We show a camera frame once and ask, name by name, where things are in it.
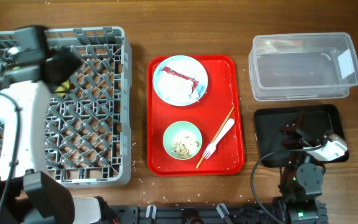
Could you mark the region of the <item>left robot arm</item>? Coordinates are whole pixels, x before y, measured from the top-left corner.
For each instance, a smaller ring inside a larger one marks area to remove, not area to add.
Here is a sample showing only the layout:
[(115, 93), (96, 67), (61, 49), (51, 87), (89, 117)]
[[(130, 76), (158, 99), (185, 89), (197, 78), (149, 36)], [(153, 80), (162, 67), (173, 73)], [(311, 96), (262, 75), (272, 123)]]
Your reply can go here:
[(4, 72), (0, 122), (0, 223), (119, 223), (102, 197), (73, 198), (46, 171), (45, 119), (51, 89), (81, 60), (67, 48), (29, 47)]

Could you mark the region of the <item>red snack wrapper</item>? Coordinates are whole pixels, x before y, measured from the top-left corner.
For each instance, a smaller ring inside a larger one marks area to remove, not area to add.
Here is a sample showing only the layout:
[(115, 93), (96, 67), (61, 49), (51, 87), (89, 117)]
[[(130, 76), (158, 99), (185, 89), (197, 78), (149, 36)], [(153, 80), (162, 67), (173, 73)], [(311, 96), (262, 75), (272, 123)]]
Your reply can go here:
[(188, 76), (183, 75), (183, 74), (181, 74), (181, 73), (178, 73), (178, 72), (172, 70), (170, 67), (165, 66), (165, 67), (162, 68), (162, 70), (163, 70), (164, 72), (167, 72), (167, 73), (170, 74), (170, 75), (174, 75), (174, 76), (180, 77), (180, 78), (182, 78), (182, 79), (191, 81), (191, 82), (192, 82), (192, 86), (191, 86), (191, 92), (192, 92), (192, 93), (194, 92), (195, 88), (196, 88), (196, 87), (198, 86), (198, 84), (199, 84), (199, 81), (195, 80), (194, 78), (191, 78), (191, 77), (188, 77)]

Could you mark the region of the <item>yellow plastic cup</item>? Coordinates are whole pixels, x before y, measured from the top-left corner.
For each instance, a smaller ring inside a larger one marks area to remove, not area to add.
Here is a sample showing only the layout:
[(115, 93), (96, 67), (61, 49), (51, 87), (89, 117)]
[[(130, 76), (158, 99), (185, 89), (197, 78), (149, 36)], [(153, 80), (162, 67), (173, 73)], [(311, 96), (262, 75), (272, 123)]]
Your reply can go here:
[(63, 98), (67, 93), (70, 92), (70, 81), (67, 80), (63, 82), (56, 90), (55, 94), (61, 98)]

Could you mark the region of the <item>white napkin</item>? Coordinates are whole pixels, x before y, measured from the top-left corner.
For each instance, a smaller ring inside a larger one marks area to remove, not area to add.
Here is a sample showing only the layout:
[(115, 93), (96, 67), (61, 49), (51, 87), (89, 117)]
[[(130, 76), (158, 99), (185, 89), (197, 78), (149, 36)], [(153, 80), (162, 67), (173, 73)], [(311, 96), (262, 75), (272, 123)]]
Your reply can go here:
[(197, 101), (199, 94), (191, 92), (192, 82), (174, 75), (164, 75), (158, 81), (158, 88), (162, 99), (174, 103), (189, 103)]

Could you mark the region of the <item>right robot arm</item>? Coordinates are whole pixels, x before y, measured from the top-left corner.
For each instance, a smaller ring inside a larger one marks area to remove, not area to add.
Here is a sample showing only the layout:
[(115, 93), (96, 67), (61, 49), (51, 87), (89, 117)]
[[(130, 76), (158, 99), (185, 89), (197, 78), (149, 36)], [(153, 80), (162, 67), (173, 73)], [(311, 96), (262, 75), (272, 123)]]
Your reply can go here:
[(290, 153), (278, 185), (282, 193), (279, 202), (282, 222), (318, 223), (320, 214), (316, 197), (322, 195), (323, 171), (309, 152), (321, 149), (323, 145), (295, 123), (286, 125), (281, 132), (288, 135), (282, 146)]

